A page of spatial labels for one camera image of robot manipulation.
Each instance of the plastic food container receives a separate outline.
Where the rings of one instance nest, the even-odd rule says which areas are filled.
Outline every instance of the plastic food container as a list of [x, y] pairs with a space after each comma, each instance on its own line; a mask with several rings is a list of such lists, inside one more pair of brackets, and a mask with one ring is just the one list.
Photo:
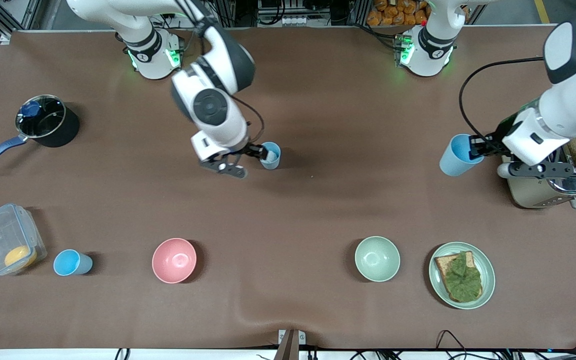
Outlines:
[[0, 207], [0, 276], [16, 274], [46, 257], [30, 212], [14, 203]]

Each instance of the blue cup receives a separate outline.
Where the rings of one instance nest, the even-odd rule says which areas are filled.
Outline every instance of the blue cup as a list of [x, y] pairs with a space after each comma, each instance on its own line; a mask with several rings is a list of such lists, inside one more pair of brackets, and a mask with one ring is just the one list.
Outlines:
[[[263, 167], [265, 167], [268, 170], [277, 169], [277, 167], [279, 166], [279, 159], [282, 157], [282, 150], [281, 148], [279, 148], [279, 145], [277, 145], [272, 141], [266, 141], [263, 144], [261, 144], [261, 146], [263, 146], [266, 150], [268, 150], [268, 157], [259, 160], [261, 162], [261, 165], [263, 165]], [[267, 160], [268, 158], [272, 157], [270, 153], [274, 153], [274, 159]]]
[[468, 134], [457, 134], [450, 139], [450, 143], [439, 160], [439, 168], [448, 176], [459, 176], [476, 166], [483, 156], [471, 160], [471, 141]]
[[82, 275], [92, 268], [90, 256], [69, 248], [54, 258], [52, 269], [58, 276]]

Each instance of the toast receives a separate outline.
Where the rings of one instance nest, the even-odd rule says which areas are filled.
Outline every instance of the toast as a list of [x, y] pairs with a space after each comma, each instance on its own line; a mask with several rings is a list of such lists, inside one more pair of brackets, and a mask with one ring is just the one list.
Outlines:
[[[451, 263], [453, 260], [457, 259], [459, 253], [453, 253], [453, 255], [446, 255], [446, 256], [439, 256], [434, 258], [435, 264], [437, 264], [437, 268], [439, 269], [439, 274], [441, 274], [441, 282], [443, 282], [444, 287], [446, 286], [446, 273], [451, 267]], [[466, 266], [469, 268], [475, 267], [475, 259], [473, 257], [472, 251], [466, 251]], [[455, 299], [452, 294], [450, 294], [450, 290], [446, 287], [446, 291], [450, 296], [450, 300], [457, 301], [457, 303], [461, 303], [461, 301]], [[479, 288], [479, 294], [477, 294], [477, 299], [482, 296], [484, 292], [483, 286]]]

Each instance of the green bowl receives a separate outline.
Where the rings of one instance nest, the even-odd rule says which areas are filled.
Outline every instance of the green bowl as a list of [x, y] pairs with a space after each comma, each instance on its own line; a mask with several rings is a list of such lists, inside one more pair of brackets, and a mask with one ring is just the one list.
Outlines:
[[366, 237], [354, 251], [357, 270], [364, 278], [377, 283], [392, 279], [400, 269], [400, 262], [400, 251], [386, 237]]
[[[437, 267], [437, 263], [435, 262], [435, 258], [458, 254], [461, 251], [472, 251], [472, 256], [475, 260], [475, 267], [481, 273], [481, 287], [483, 288], [483, 292], [477, 300], [470, 302], [457, 302], [450, 298], [450, 295], [448, 295], [448, 290], [446, 290], [444, 282], [442, 281], [442, 276], [439, 272], [439, 268]], [[428, 272], [430, 276], [430, 284], [432, 284], [434, 292], [436, 292], [441, 300], [445, 301], [446, 304], [457, 309], [477, 309], [478, 307], [486, 304], [495, 291], [495, 271], [492, 268], [492, 264], [490, 263], [489, 258], [480, 249], [469, 243], [455, 241], [439, 246], [439, 248], [432, 254], [432, 257], [430, 258], [430, 266]]]

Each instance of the brown table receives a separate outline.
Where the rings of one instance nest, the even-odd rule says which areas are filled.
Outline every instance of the brown table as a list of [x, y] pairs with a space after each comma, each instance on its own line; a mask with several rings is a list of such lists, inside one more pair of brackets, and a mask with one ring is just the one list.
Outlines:
[[[239, 95], [265, 117], [262, 140], [283, 149], [276, 171], [245, 159], [245, 180], [197, 165], [196, 128], [170, 80], [132, 71], [112, 33], [14, 34], [0, 46], [0, 142], [37, 94], [71, 102], [82, 128], [62, 148], [0, 157], [0, 206], [29, 209], [48, 248], [34, 268], [0, 277], [0, 348], [250, 347], [282, 328], [332, 348], [428, 348], [443, 329], [467, 347], [576, 346], [576, 210], [515, 207], [498, 159], [458, 178], [438, 166], [450, 137], [469, 131], [457, 103], [466, 76], [540, 55], [550, 30], [464, 29], [429, 79], [394, 68], [358, 29], [235, 31], [257, 64]], [[548, 86], [541, 63], [498, 66], [473, 79], [464, 104], [489, 131]], [[354, 269], [369, 235], [398, 246], [393, 280]], [[199, 251], [184, 284], [151, 270], [171, 237]], [[479, 309], [448, 307], [427, 283], [430, 254], [452, 241], [494, 266], [494, 296]], [[92, 253], [91, 275], [53, 273], [68, 248]]]

